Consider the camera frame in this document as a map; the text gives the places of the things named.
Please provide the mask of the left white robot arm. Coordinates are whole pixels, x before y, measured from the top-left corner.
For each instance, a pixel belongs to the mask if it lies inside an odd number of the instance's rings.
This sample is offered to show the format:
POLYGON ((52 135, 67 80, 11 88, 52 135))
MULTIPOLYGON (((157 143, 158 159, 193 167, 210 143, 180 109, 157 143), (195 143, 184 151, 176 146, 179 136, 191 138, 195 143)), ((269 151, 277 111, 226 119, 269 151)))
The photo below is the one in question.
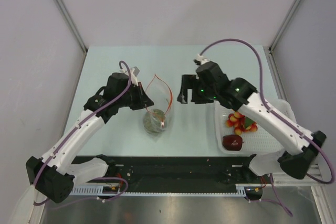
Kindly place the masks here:
POLYGON ((137 75, 125 70, 115 72, 95 95, 90 97, 73 127, 40 158, 30 157, 26 169, 30 184, 55 203, 64 201, 75 185, 101 178, 115 178, 115 162, 104 155, 73 164, 79 151, 121 108, 141 110, 153 106, 137 75))

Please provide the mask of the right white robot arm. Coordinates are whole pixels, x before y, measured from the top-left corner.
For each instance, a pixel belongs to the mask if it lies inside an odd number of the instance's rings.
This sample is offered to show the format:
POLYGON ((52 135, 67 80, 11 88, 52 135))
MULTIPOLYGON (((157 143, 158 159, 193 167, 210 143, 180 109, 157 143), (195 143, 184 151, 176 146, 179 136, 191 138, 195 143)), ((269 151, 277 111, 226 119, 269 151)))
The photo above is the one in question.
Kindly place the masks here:
POLYGON ((195 74, 182 75, 181 104, 213 103, 237 111, 252 119, 283 147, 268 154, 253 154, 242 169, 243 179, 254 183, 262 175, 283 171, 295 179, 304 179, 310 165, 318 155, 326 135, 314 133, 293 123, 274 106, 263 100, 251 83, 243 78, 229 80, 215 62, 199 65, 195 74))

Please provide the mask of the clear zip top bag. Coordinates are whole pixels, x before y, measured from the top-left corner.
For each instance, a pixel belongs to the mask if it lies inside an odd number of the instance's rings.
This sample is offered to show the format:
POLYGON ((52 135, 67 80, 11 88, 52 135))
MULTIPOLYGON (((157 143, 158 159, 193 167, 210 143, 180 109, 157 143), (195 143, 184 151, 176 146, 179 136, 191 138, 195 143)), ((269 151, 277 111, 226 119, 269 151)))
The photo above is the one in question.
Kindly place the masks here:
POLYGON ((142 123, 147 135, 157 141, 172 124, 173 91, 166 81, 155 74, 145 93, 154 105, 146 108, 142 123))

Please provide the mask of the fake red apple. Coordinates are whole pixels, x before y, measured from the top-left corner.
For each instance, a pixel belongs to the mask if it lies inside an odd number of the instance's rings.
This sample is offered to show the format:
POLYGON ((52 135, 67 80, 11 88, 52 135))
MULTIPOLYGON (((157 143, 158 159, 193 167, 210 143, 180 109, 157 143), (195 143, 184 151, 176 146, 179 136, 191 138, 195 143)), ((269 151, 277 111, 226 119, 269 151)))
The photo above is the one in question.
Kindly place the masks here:
POLYGON ((222 138, 222 146, 228 151, 240 151, 243 146, 243 139, 236 134, 225 135, 222 138))

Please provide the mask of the fake red strawberries bunch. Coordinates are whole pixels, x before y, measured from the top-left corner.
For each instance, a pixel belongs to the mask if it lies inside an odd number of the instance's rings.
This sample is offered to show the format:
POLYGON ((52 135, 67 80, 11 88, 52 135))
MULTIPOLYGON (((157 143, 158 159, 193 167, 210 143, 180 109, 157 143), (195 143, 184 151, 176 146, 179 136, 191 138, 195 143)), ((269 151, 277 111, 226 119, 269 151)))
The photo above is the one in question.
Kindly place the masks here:
POLYGON ((224 125, 228 128, 232 128, 236 135, 258 131, 257 123, 238 111, 230 113, 224 125))

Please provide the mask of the fake green melon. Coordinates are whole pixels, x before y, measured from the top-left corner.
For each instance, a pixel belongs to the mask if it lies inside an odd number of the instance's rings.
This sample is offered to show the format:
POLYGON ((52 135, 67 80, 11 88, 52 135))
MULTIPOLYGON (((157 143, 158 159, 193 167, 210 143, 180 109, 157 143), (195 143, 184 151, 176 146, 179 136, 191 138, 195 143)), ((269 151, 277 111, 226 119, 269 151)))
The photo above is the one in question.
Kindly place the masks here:
POLYGON ((143 126, 148 133, 159 134, 165 131, 165 113, 160 109, 147 110, 143 117, 143 126))

